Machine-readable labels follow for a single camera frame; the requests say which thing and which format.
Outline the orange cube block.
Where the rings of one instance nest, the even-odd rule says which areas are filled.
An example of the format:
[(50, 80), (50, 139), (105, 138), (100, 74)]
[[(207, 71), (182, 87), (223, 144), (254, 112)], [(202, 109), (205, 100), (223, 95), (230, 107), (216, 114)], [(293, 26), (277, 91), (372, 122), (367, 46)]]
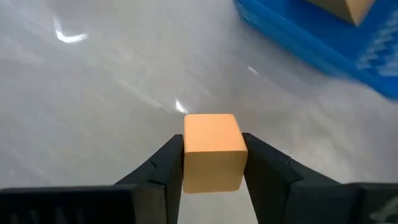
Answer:
[(233, 114), (184, 117), (183, 191), (188, 194), (237, 191), (248, 149)]

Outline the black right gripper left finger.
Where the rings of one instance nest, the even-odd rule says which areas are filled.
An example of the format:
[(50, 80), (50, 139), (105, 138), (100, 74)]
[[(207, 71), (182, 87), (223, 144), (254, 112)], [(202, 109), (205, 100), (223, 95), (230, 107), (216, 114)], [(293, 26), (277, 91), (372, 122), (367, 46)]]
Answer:
[(135, 185), (135, 224), (177, 224), (183, 180), (183, 136), (171, 137), (148, 160), (117, 181)]

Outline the blue plastic basket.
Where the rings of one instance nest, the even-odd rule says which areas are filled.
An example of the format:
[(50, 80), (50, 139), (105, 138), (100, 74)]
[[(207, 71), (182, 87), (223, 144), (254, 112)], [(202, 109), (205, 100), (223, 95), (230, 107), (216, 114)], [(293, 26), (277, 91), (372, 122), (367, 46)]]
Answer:
[(376, 0), (356, 27), (306, 0), (233, 0), (239, 17), (322, 72), (398, 101), (398, 0)]

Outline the yellow prism block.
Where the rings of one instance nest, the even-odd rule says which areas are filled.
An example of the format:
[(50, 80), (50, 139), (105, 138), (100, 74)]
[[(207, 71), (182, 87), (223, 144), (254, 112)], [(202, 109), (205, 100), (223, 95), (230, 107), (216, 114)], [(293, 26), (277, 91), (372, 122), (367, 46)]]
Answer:
[(313, 5), (339, 17), (340, 19), (360, 26), (376, 0), (306, 0)]

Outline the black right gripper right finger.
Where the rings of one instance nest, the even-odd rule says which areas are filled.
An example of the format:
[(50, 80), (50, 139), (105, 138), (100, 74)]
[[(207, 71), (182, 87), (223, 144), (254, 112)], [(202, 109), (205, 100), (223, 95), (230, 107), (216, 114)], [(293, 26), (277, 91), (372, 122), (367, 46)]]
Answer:
[(348, 224), (351, 187), (277, 150), (250, 133), (244, 178), (258, 224)]

